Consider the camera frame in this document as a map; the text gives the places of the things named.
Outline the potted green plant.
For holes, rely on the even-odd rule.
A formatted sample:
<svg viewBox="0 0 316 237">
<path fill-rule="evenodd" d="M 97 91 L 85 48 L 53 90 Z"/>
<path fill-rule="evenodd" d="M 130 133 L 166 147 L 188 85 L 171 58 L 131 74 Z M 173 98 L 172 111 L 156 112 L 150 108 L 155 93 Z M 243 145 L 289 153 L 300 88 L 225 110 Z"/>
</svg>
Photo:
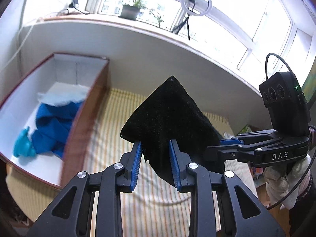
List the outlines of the potted green plant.
<svg viewBox="0 0 316 237">
<path fill-rule="evenodd" d="M 146 8 L 143 4 L 143 0 L 132 0 L 133 5 L 124 4 L 120 17 L 123 19 L 136 21 L 137 16 L 141 9 Z"/>
</svg>

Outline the black knitted cloth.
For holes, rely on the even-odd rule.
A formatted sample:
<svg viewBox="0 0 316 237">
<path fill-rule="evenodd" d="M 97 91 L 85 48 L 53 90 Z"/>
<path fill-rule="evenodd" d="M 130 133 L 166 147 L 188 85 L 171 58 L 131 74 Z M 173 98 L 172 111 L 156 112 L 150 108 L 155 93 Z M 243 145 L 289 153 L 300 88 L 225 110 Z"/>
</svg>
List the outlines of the black knitted cloth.
<svg viewBox="0 0 316 237">
<path fill-rule="evenodd" d="M 174 76 L 138 106 L 123 126 L 120 137 L 131 143 L 140 141 L 145 160 L 170 185 L 174 183 L 170 140 L 176 140 L 179 150 L 189 154 L 191 161 L 211 172 L 224 172 L 223 163 L 207 162 L 203 158 L 206 148 L 218 146 L 223 137 Z"/>
</svg>

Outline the teal collapsible silicone cup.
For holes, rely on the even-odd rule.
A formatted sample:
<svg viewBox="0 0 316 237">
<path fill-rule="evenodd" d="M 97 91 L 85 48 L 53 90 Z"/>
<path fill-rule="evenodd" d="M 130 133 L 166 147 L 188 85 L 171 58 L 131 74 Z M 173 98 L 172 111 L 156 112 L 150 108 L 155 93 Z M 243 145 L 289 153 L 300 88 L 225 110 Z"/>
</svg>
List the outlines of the teal collapsible silicone cup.
<svg viewBox="0 0 316 237">
<path fill-rule="evenodd" d="M 13 155 L 14 157 L 35 157 L 36 151 L 33 147 L 32 142 L 28 138 L 28 132 L 29 132 L 30 127 L 27 126 L 25 129 L 23 129 L 17 140 L 15 141 L 14 144 L 14 149 L 13 149 Z"/>
</svg>

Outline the white fluffy cloth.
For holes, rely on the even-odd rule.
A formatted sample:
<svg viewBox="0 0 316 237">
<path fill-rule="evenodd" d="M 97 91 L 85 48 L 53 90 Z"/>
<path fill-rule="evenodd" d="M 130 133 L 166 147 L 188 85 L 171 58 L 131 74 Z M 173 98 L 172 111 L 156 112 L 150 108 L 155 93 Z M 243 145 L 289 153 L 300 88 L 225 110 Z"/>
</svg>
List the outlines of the white fluffy cloth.
<svg viewBox="0 0 316 237">
<path fill-rule="evenodd" d="M 79 103 L 86 99 L 90 88 L 82 85 L 72 85 L 56 82 L 46 93 L 38 93 L 40 103 L 51 106 L 65 106 L 71 102 Z"/>
</svg>

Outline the blue cloth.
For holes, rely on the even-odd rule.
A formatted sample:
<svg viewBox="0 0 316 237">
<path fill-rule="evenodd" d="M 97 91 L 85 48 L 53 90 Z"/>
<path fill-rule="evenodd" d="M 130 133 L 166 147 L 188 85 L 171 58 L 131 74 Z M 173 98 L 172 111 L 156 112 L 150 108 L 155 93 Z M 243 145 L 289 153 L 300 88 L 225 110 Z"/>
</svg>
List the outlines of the blue cloth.
<svg viewBox="0 0 316 237">
<path fill-rule="evenodd" d="M 36 119 L 36 130 L 32 134 L 32 143 L 36 153 L 52 152 L 63 158 L 64 148 L 82 102 L 71 102 L 65 106 L 40 104 Z"/>
</svg>

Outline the striped yellow mat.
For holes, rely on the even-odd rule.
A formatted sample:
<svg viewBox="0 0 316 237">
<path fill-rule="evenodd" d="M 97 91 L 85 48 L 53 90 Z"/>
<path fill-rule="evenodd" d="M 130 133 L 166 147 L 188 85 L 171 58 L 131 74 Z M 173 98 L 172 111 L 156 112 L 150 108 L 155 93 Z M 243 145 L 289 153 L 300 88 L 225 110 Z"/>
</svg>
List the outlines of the striped yellow mat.
<svg viewBox="0 0 316 237">
<path fill-rule="evenodd" d="M 120 130 L 145 97 L 112 89 L 102 101 L 94 125 L 84 170 L 100 172 L 119 161 L 132 144 L 120 137 Z M 58 190 L 11 170 L 6 178 L 8 190 L 22 212 L 35 221 L 58 194 Z M 179 193 L 142 161 L 133 193 L 121 195 L 125 236 L 187 236 L 191 196 Z"/>
</svg>

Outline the red white storage box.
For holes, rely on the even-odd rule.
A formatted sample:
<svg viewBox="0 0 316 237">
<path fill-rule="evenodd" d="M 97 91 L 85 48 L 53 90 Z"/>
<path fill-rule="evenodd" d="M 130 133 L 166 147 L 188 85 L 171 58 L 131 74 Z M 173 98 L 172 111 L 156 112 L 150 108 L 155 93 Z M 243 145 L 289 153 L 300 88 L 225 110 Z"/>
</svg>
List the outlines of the red white storage box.
<svg viewBox="0 0 316 237">
<path fill-rule="evenodd" d="M 101 101 L 105 57 L 54 53 L 31 70 L 1 104 L 1 158 L 50 186 L 83 168 Z"/>
</svg>

